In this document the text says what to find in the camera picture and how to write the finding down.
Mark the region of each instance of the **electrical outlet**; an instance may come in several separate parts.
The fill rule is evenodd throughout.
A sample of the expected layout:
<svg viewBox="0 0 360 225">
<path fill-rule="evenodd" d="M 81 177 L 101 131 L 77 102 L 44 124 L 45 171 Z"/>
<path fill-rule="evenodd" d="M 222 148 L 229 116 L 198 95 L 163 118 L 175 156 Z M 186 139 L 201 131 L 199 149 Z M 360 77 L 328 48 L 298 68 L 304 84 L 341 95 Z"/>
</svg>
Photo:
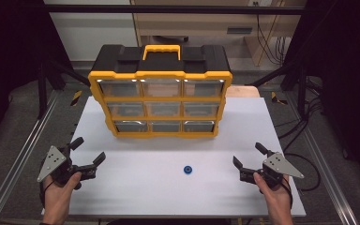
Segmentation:
<svg viewBox="0 0 360 225">
<path fill-rule="evenodd" d="M 260 5 L 260 1 L 261 0 L 249 0 L 249 2 L 247 2 L 247 6 L 248 7 L 258 7 Z"/>
<path fill-rule="evenodd" d="M 270 7 L 273 0 L 249 0 L 248 7 Z"/>
</svg>

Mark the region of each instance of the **small parts organizer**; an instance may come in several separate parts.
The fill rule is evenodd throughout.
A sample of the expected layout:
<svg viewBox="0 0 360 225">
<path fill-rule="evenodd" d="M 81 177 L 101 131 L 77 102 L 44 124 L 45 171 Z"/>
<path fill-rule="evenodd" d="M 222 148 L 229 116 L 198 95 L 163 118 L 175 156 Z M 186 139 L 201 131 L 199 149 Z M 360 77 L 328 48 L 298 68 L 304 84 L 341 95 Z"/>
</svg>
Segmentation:
<svg viewBox="0 0 360 225">
<path fill-rule="evenodd" d="M 104 45 L 89 74 L 116 137 L 215 137 L 233 75 L 224 48 Z"/>
</svg>

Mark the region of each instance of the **black curtain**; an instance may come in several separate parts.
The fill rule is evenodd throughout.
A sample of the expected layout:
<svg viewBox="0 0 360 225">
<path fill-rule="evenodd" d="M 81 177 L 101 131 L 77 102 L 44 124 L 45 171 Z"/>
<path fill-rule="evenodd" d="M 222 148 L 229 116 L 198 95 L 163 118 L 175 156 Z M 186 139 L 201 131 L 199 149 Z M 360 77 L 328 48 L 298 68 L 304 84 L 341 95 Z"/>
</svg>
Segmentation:
<svg viewBox="0 0 360 225">
<path fill-rule="evenodd" d="M 0 121 L 10 91 L 36 80 L 43 62 L 55 60 L 72 69 L 50 14 L 22 10 L 22 4 L 31 2 L 44 4 L 42 0 L 0 1 Z M 50 76 L 61 79 L 56 70 Z"/>
<path fill-rule="evenodd" d="M 324 11 L 335 3 L 308 2 Z M 307 75 L 321 77 L 322 103 L 328 118 L 344 152 L 360 162 L 360 1 L 336 1 L 305 51 L 298 52 L 323 17 L 324 13 L 301 18 L 286 61 L 303 55 L 300 65 Z M 293 71 L 284 81 L 295 84 L 296 78 L 297 71 Z"/>
</svg>

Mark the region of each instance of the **yellow handle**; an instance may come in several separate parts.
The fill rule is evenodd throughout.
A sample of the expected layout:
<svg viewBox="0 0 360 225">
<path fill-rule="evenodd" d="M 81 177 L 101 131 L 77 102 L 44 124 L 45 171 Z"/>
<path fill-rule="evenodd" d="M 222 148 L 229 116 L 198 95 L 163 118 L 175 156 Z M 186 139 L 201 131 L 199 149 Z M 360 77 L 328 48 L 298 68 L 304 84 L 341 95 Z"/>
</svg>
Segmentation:
<svg viewBox="0 0 360 225">
<path fill-rule="evenodd" d="M 147 58 L 148 53 L 177 53 L 177 59 L 180 60 L 180 45 L 146 45 L 142 60 Z"/>
</svg>

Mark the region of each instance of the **aluminum rail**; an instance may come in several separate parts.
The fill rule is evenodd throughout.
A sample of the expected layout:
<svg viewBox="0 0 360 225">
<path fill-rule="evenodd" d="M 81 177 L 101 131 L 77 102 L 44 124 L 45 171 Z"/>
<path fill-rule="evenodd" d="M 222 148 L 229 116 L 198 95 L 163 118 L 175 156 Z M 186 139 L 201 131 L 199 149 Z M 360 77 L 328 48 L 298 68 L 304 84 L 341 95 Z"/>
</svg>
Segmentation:
<svg viewBox="0 0 360 225">
<path fill-rule="evenodd" d="M 218 7 L 162 5 L 19 5 L 20 9 L 74 13 L 181 13 L 181 14 L 259 14 L 305 15 L 321 12 L 305 7 Z"/>
<path fill-rule="evenodd" d="M 32 151 L 34 150 L 34 146 L 38 141 L 38 138 L 44 129 L 46 123 L 48 122 L 54 106 L 57 102 L 57 98 L 60 95 L 60 92 L 53 91 L 52 95 L 49 100 L 49 108 L 46 111 L 45 115 L 37 120 L 36 124 L 34 125 L 33 130 L 31 131 L 30 135 L 28 136 L 20 154 L 17 156 L 16 161 L 13 163 L 10 171 L 5 178 L 5 181 L 2 183 L 0 187 L 0 213 L 5 206 L 8 197 L 13 190 L 14 186 L 16 185 L 17 181 L 20 178 L 20 174 L 22 173 L 23 167 L 29 156 L 31 155 Z"/>
<path fill-rule="evenodd" d="M 293 109 L 294 114 L 296 115 L 296 117 L 300 118 L 295 106 L 295 93 L 293 93 L 292 95 L 287 95 L 287 97 L 290 100 L 290 105 Z M 344 196 L 344 193 L 341 190 L 341 187 L 338 184 L 336 177 L 333 175 L 332 170 L 329 168 L 329 165 L 326 162 L 323 153 L 321 152 L 320 147 L 315 141 L 314 136 L 312 135 L 312 132 L 308 128 L 308 126 L 305 128 L 305 131 L 303 133 L 306 144 L 307 146 L 309 146 L 309 153 L 311 154 L 318 170 L 320 171 L 323 183 L 326 186 L 326 190 L 328 191 L 328 194 L 332 199 L 332 202 L 337 210 L 341 222 L 344 225 L 357 225 L 358 221 L 356 220 L 353 210 L 347 202 L 347 199 Z"/>
</svg>

